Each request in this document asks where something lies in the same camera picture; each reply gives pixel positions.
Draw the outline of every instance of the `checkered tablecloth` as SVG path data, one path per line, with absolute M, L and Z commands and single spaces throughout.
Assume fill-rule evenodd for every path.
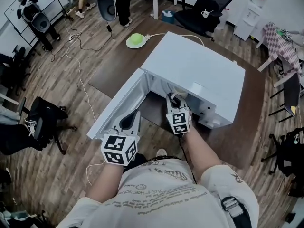
M 302 73 L 298 55 L 295 52 L 291 41 L 285 40 L 276 31 L 279 30 L 274 23 L 270 22 L 263 28 L 265 40 L 268 47 L 269 57 L 272 61 L 281 56 L 289 63 L 289 68 L 284 68 L 284 75 L 296 71 L 298 74 Z

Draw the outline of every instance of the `brown wooden table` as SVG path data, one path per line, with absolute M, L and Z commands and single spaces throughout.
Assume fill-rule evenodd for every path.
M 133 33 L 146 35 L 166 33 L 171 31 L 176 34 L 193 34 L 184 28 L 159 20 L 148 18 L 137 26 L 120 43 L 115 51 L 107 56 L 100 68 L 93 75 L 89 84 L 107 96 L 113 98 L 129 77 L 140 68 L 163 36 L 152 37 L 146 45 L 139 49 L 129 49 L 125 45 L 126 39 Z M 234 53 L 211 42 L 209 39 L 199 36 L 206 47 L 221 54 L 229 60 L 236 61 L 245 69 L 245 79 L 237 114 L 233 124 L 210 130 L 198 124 L 197 129 L 219 158 L 239 169 L 249 167 L 256 146 L 253 141 L 257 133 L 261 110 L 264 99 L 265 76 L 248 62 L 239 58 Z M 167 123 L 165 99 L 150 92 L 140 106 L 142 117 L 152 123 L 171 131 Z

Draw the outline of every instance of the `white plate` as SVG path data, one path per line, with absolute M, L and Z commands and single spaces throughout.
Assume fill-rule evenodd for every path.
M 127 45 L 128 48 L 131 49 L 137 49 L 137 48 L 141 48 L 142 46 L 144 46 L 146 44 L 146 37 L 142 35 L 142 42 L 137 44 L 137 45 L 133 45 L 130 42 L 130 37 L 125 41 L 125 44 Z

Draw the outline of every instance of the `trash can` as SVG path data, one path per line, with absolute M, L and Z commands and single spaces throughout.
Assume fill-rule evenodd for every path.
M 174 24 L 174 12 L 170 10 L 164 10 L 161 20 L 170 24 Z

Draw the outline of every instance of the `white cube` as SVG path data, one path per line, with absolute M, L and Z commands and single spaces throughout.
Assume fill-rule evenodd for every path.
M 166 117 L 174 134 L 189 132 L 189 111 L 168 113 Z
M 138 152 L 139 136 L 105 134 L 101 152 L 107 163 L 127 166 Z

